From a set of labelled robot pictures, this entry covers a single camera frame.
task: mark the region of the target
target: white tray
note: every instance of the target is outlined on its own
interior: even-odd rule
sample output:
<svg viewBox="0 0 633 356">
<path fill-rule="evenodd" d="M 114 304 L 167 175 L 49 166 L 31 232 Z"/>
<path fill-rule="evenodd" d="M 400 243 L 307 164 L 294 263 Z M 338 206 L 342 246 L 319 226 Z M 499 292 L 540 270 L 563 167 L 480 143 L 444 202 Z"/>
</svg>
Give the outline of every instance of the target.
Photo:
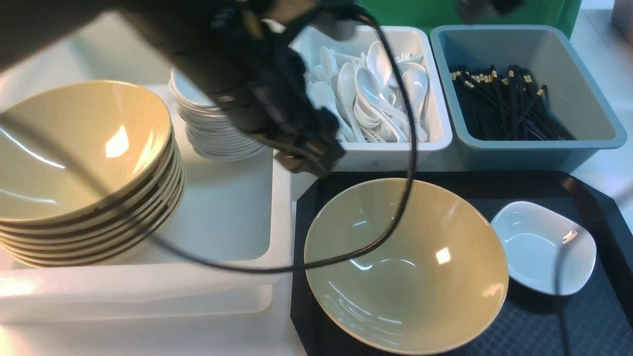
<svg viewBox="0 0 633 356">
<path fill-rule="evenodd" d="M 187 170 L 184 199 L 158 232 L 205 258 L 253 267 L 289 264 L 290 173 L 273 163 L 270 150 L 233 163 L 197 156 L 167 85 L 150 89 L 170 107 Z M 0 321 L 259 312 L 269 306 L 279 277 L 183 263 L 149 243 L 114 265 L 54 269 L 24 266 L 0 250 Z"/>
</svg>

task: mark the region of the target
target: white container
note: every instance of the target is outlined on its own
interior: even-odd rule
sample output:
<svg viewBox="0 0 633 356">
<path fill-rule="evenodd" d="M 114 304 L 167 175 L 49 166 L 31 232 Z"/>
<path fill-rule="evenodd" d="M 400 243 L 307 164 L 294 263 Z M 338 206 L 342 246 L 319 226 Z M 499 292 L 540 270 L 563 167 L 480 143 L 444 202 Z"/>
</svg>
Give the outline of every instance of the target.
<svg viewBox="0 0 633 356">
<path fill-rule="evenodd" d="M 184 199 L 159 233 L 201 257 L 250 267 L 290 264 L 291 174 L 270 150 L 232 163 L 197 156 L 167 85 L 152 90 L 170 107 L 187 170 Z M 113 265 L 52 269 L 24 266 L 0 249 L 0 322 L 260 312 L 279 279 L 185 263 L 152 244 Z"/>
<path fill-rule="evenodd" d="M 421 30 L 413 27 L 383 26 L 394 55 L 411 53 L 412 56 L 424 55 L 422 65 L 429 75 L 429 101 L 423 127 L 429 134 L 427 143 L 418 143 L 418 165 L 424 162 L 434 151 L 447 148 L 453 140 L 451 124 L 444 102 L 444 92 L 429 38 Z M 321 46 L 333 49 L 337 53 L 360 57 L 361 52 L 378 40 L 374 29 L 367 26 L 356 28 L 356 35 L 349 41 L 337 42 L 314 28 L 308 27 L 295 39 L 292 47 L 301 54 L 307 68 L 320 64 Z M 406 170 L 411 146 L 409 143 L 343 143 L 346 154 L 335 170 L 338 171 L 390 171 Z"/>
</svg>

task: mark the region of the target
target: chopsticks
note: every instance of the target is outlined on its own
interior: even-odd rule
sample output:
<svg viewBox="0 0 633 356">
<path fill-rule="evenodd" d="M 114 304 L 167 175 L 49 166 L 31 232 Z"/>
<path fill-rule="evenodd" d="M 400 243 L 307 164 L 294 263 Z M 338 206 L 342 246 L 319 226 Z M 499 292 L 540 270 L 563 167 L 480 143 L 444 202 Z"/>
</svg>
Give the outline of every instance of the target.
<svg viewBox="0 0 633 356">
<path fill-rule="evenodd" d="M 450 66 L 468 132 L 488 141 L 569 141 L 571 132 L 550 115 L 546 106 L 548 87 L 538 87 L 534 76 L 518 65 L 503 77 L 494 65 L 470 71 Z"/>
</svg>

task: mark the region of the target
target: gray-blue container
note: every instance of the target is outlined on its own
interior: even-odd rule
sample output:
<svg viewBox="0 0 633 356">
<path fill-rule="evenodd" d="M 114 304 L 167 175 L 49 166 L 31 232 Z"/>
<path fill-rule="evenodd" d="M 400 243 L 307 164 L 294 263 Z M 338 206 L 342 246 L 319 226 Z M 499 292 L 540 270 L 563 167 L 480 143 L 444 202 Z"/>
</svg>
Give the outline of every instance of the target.
<svg viewBox="0 0 633 356">
<path fill-rule="evenodd" d="M 442 26 L 431 32 L 431 46 L 444 87 L 453 140 L 469 170 L 562 170 L 570 172 L 598 150 L 619 148 L 622 127 L 587 67 L 559 30 L 538 25 Z M 453 87 L 450 65 L 505 72 L 509 65 L 532 71 L 548 86 L 549 109 L 577 141 L 483 141 L 466 128 Z"/>
</svg>

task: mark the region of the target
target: black wire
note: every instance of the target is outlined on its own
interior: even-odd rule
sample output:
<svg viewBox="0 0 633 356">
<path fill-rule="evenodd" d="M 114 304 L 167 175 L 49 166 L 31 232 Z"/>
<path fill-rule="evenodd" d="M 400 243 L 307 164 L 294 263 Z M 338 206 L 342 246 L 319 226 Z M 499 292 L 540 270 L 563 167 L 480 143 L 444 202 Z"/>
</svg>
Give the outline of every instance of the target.
<svg viewBox="0 0 633 356">
<path fill-rule="evenodd" d="M 325 267 L 328 265 L 338 264 L 340 262 L 345 262 L 354 258 L 358 258 L 364 256 L 378 247 L 382 246 L 387 239 L 392 235 L 392 233 L 396 230 L 402 216 L 404 214 L 404 210 L 406 208 L 407 202 L 411 195 L 411 188 L 413 186 L 413 175 L 415 174 L 415 167 L 417 162 L 417 132 L 416 125 L 413 119 L 413 110 L 411 109 L 411 103 L 409 101 L 409 95 L 404 87 L 404 82 L 402 80 L 402 75 L 398 66 L 396 64 L 396 60 L 394 59 L 393 52 L 391 51 L 391 47 L 387 41 L 385 34 L 383 33 L 380 25 L 376 21 L 374 17 L 368 14 L 363 8 L 353 5 L 344 9 L 346 11 L 346 15 L 351 17 L 352 20 L 358 20 L 363 22 L 369 26 L 371 26 L 377 33 L 380 41 L 385 47 L 385 52 L 387 53 L 387 57 L 389 57 L 389 63 L 391 64 L 394 74 L 396 76 L 396 81 L 398 82 L 398 86 L 400 91 L 404 96 L 404 106 L 406 107 L 407 116 L 409 119 L 409 124 L 411 125 L 411 155 L 409 161 L 409 167 L 406 174 L 406 184 L 404 185 L 404 190 L 402 196 L 400 198 L 400 203 L 398 205 L 398 209 L 391 220 L 391 223 L 387 227 L 387 229 L 376 239 L 373 243 L 360 248 L 359 250 L 352 251 L 350 253 L 346 253 L 343 255 L 339 255 L 332 258 L 327 258 L 325 260 L 319 260 L 314 262 L 308 262 L 303 264 L 293 264 L 290 266 L 284 267 L 273 267 L 273 268 L 254 268 L 254 267 L 239 267 L 230 264 L 223 264 L 216 261 L 207 260 L 205 258 L 195 256 L 187 251 L 181 250 L 179 247 L 173 245 L 171 242 L 167 241 L 165 238 L 160 236 L 159 234 L 152 231 L 149 224 L 143 223 L 143 221 L 137 220 L 132 214 L 129 214 L 124 207 L 121 207 L 117 204 L 116 200 L 110 195 L 110 192 L 105 185 L 99 182 L 99 179 L 96 178 L 92 172 L 89 172 L 85 167 L 82 167 L 78 164 L 78 160 L 73 157 L 73 155 L 69 152 L 66 152 L 62 147 L 57 145 L 50 137 L 47 137 L 42 132 L 37 130 L 33 130 L 33 128 L 23 125 L 20 122 L 20 118 L 9 117 L 7 114 L 2 114 L 0 116 L 0 124 L 9 127 L 11 130 L 23 134 L 25 136 L 29 136 L 34 141 L 38 142 L 44 148 L 48 149 L 50 152 L 54 153 L 58 158 L 66 163 L 66 167 L 81 177 L 95 192 L 101 196 L 103 196 L 103 200 L 106 204 L 114 207 L 115 210 L 118 210 L 123 217 L 125 217 L 126 223 L 131 225 L 132 229 L 135 229 L 139 234 L 146 234 L 147 238 L 152 241 L 154 244 L 159 246 L 160 248 L 169 251 L 170 253 L 182 258 L 183 260 L 187 260 L 199 265 L 203 265 L 206 267 L 212 267 L 215 269 L 226 270 L 230 272 L 241 272 L 241 273 L 249 273 L 249 274 L 279 274 L 286 272 L 295 272 L 302 271 L 308 269 L 315 269 L 319 267 Z"/>
<path fill-rule="evenodd" d="M 563 267 L 563 259 L 565 258 L 567 250 L 568 249 L 565 248 L 565 245 L 563 245 L 563 248 L 560 249 L 558 256 L 556 256 L 556 267 L 554 268 L 554 303 L 556 305 L 556 314 L 558 315 L 558 327 L 560 328 L 560 341 L 563 345 L 563 356 L 572 355 L 569 344 L 569 332 L 567 331 L 567 322 L 565 320 L 565 299 L 560 295 L 560 272 Z"/>
</svg>

